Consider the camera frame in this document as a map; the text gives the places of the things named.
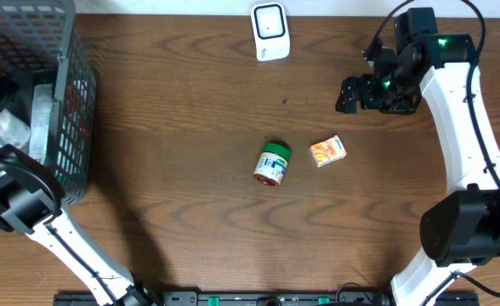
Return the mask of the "white cylindrical container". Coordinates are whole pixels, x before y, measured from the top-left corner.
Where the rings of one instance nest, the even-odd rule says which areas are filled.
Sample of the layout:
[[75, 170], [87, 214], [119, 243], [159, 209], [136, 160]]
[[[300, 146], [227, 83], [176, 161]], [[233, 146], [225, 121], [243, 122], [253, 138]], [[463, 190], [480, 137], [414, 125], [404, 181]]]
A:
[[0, 112], [0, 138], [7, 144], [22, 150], [28, 144], [31, 137], [31, 129], [9, 110]]

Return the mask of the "orange Kleenex tissue pack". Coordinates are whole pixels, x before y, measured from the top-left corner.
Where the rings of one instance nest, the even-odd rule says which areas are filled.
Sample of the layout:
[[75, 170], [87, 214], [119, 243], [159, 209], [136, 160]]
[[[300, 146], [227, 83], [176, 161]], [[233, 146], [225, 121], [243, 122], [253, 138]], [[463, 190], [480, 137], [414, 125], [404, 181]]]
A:
[[316, 166], [322, 167], [331, 162], [344, 159], [347, 156], [347, 150], [340, 137], [334, 135], [330, 139], [311, 145], [310, 154], [315, 160]]

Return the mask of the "green 3M gloves package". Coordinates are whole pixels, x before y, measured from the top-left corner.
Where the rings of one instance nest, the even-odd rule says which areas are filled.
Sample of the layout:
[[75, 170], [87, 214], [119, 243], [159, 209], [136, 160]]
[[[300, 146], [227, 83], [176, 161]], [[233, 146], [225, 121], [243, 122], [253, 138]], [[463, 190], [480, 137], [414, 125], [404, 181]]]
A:
[[29, 156], [69, 174], [88, 170], [93, 91], [84, 77], [69, 75], [63, 99], [55, 98], [57, 70], [33, 74]]

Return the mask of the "green-lid seasoning jar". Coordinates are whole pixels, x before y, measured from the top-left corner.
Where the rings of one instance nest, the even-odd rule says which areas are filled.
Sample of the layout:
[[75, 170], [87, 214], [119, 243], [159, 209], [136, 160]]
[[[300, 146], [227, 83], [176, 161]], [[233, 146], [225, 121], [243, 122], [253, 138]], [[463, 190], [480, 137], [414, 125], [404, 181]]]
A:
[[267, 143], [259, 156], [253, 177], [268, 186], [281, 184], [291, 159], [291, 151], [276, 143]]

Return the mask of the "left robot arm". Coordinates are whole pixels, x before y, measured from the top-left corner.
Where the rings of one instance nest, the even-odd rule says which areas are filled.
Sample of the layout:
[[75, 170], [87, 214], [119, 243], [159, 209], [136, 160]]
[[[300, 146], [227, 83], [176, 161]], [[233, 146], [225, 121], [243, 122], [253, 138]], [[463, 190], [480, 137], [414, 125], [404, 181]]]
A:
[[[0, 112], [19, 91], [0, 77]], [[57, 257], [99, 305], [161, 305], [125, 266], [106, 254], [62, 201], [60, 182], [41, 163], [0, 137], [0, 230], [17, 232]]]

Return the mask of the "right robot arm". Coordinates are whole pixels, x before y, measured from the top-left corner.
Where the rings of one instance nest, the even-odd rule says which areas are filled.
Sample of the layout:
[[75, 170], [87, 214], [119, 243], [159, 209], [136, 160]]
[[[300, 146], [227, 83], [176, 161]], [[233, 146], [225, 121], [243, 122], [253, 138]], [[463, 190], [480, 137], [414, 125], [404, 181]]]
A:
[[374, 37], [363, 51], [372, 72], [343, 80], [338, 112], [376, 110], [411, 115], [431, 111], [446, 167], [446, 197], [420, 220], [421, 246], [389, 284], [355, 289], [356, 305], [477, 303], [446, 289], [500, 257], [500, 150], [486, 113], [478, 64], [484, 47], [464, 33], [442, 34], [435, 12], [410, 1], [387, 16], [395, 46]]

